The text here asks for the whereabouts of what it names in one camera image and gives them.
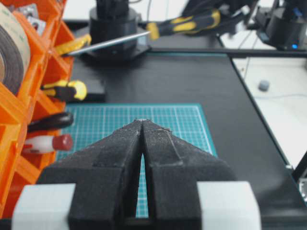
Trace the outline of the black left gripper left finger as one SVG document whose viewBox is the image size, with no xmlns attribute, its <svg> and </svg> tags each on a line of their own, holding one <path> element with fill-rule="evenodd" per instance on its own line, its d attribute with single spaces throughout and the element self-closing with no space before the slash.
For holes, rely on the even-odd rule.
<svg viewBox="0 0 307 230">
<path fill-rule="evenodd" d="M 115 230 L 136 215 L 142 123 L 132 123 L 46 167 L 37 184 L 75 184 L 71 230 Z"/>
</svg>

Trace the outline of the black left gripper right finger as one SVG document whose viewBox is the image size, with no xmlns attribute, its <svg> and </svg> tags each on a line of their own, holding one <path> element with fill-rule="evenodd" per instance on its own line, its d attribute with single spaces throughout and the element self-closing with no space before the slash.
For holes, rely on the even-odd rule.
<svg viewBox="0 0 307 230">
<path fill-rule="evenodd" d="M 197 182 L 236 181 L 223 160 L 176 137 L 150 120 L 142 122 L 149 215 L 157 230 L 201 229 Z"/>
</svg>

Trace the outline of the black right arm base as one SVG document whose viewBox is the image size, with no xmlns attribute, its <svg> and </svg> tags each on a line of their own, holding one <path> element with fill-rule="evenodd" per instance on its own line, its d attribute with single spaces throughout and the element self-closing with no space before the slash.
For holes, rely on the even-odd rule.
<svg viewBox="0 0 307 230">
<path fill-rule="evenodd" d="M 140 32 L 137 26 L 138 15 L 129 7 L 128 0 L 98 0 L 96 7 L 89 12 L 89 34 L 92 45 Z M 87 55 L 106 62 L 130 61 L 148 51 L 148 45 L 139 44 L 138 40 L 109 46 Z"/>
</svg>

